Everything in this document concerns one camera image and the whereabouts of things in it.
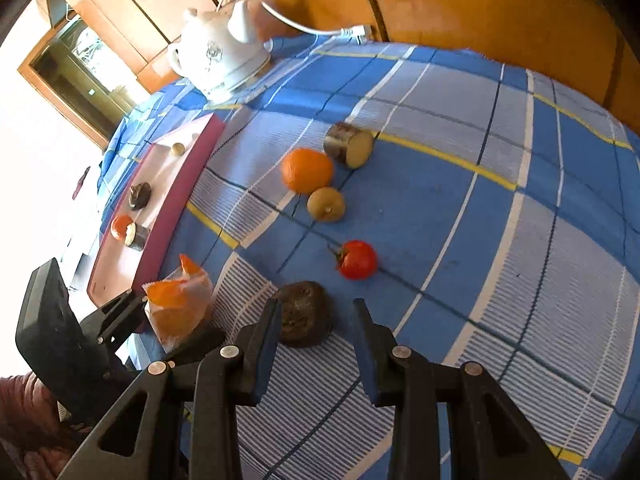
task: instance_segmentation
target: yellow stripe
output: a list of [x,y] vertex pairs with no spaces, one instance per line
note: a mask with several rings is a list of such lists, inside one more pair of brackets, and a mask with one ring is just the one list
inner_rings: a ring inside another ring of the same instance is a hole
[[[377,57],[377,58],[380,58],[380,59],[391,59],[391,60],[401,59],[401,57],[399,57],[399,56],[386,56],[385,54],[380,54],[380,55],[378,55],[378,54],[359,54],[359,53],[356,53],[356,52],[333,52],[331,50],[318,50],[318,51],[316,51],[316,54],[322,54],[323,56],[336,56],[336,57]],[[631,144],[629,144],[628,142],[621,142],[619,140],[613,140],[613,139],[610,139],[607,136],[604,136],[598,130],[596,130],[593,126],[591,126],[589,123],[585,122],[582,118],[578,117],[577,115],[575,115],[574,113],[570,112],[569,110],[565,110],[564,108],[559,107],[555,102],[547,99],[543,95],[533,94],[533,97],[535,97],[539,101],[542,101],[543,103],[548,104],[549,106],[555,108],[562,115],[566,115],[567,117],[571,117],[574,121],[577,121],[578,123],[580,123],[582,126],[587,128],[593,135],[598,137],[600,140],[604,140],[604,142],[606,142],[607,144],[614,144],[615,146],[618,146],[620,148],[624,148],[626,150],[631,150],[632,149]]]
[[236,110],[237,108],[241,108],[242,105],[238,103],[229,104],[229,105],[216,105],[211,108],[207,108],[207,110]]
[[220,239],[227,244],[232,249],[238,247],[239,243],[234,240],[230,235],[225,233],[222,228],[213,222],[207,215],[205,215],[202,211],[200,211],[195,204],[189,200],[187,202],[187,209],[193,213],[193,215],[200,220],[204,225],[206,225],[209,229],[211,229],[215,234],[220,236]]
[[619,148],[625,148],[626,150],[631,150],[631,144],[629,144],[628,142],[620,142],[619,140],[613,140],[607,136],[604,136],[598,130],[596,130],[593,126],[587,123],[583,118],[580,118],[576,114],[570,112],[569,110],[565,110],[564,108],[558,106],[555,102],[553,102],[550,99],[547,99],[543,95],[533,94],[533,97],[535,97],[538,101],[542,101],[544,104],[547,104],[552,108],[555,108],[562,115],[566,115],[567,117],[572,118],[577,123],[580,123],[582,126],[587,128],[587,130],[589,130],[593,135],[598,137],[600,140],[603,140],[607,144],[613,144],[615,146],[618,146]]
[[553,453],[559,460],[565,460],[575,465],[580,465],[582,462],[582,457],[573,451],[554,446],[553,444],[547,444],[547,446],[551,450],[551,453]]
[[411,150],[415,150],[417,152],[427,153],[428,155],[436,156],[441,160],[446,160],[451,164],[455,164],[460,168],[464,168],[465,170],[473,171],[474,173],[480,174],[499,184],[500,186],[510,190],[515,191],[516,185],[514,182],[510,182],[503,176],[494,173],[493,171],[488,170],[487,168],[483,168],[482,166],[477,166],[476,164],[465,160],[457,155],[451,155],[450,153],[441,152],[440,150],[436,150],[435,148],[430,148],[429,146],[425,146],[424,144],[420,144],[419,142],[413,142],[412,140],[402,139],[401,137],[396,137],[389,134],[380,134],[378,136],[379,140],[385,140],[386,142],[392,142],[394,144],[398,144],[399,146],[404,146]]
[[400,56],[386,56],[385,54],[371,54],[365,52],[334,52],[332,50],[316,50],[314,54],[322,54],[323,56],[335,57],[377,57],[378,59],[390,59],[392,61],[401,59]]

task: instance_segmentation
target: white ceramic kettle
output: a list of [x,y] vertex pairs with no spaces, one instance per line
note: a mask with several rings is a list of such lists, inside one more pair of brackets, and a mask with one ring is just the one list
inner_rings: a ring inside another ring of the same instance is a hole
[[230,98],[232,90],[270,59],[257,37],[246,2],[238,2],[231,17],[187,9],[184,19],[180,41],[167,49],[169,65],[178,75],[188,77],[211,101]]

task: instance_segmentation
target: glass pane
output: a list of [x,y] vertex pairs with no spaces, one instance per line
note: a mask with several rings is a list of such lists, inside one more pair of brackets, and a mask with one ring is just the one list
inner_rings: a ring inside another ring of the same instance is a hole
[[31,67],[58,96],[108,140],[148,92],[135,74],[76,16]]

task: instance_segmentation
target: red tomato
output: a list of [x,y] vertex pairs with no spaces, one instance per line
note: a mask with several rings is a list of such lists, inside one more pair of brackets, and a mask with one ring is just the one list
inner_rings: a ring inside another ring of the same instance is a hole
[[351,240],[336,254],[338,271],[348,280],[364,280],[378,270],[378,256],[366,242]]

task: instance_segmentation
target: white power cord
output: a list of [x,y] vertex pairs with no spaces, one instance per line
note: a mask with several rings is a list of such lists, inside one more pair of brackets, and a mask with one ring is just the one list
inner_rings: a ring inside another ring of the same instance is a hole
[[[222,8],[222,4],[225,0],[220,0],[218,7],[216,10],[220,10]],[[296,28],[302,32],[306,32],[307,34],[315,34],[317,36],[341,36],[343,38],[364,38],[371,33],[371,27],[369,25],[355,25],[354,27],[348,28],[340,28],[337,30],[317,30],[315,28],[305,27],[305,25],[300,25],[293,20],[290,20],[286,16],[280,14],[273,7],[269,6],[262,0],[258,0],[260,4],[273,16],[278,18],[281,22],[286,23],[289,27]]]

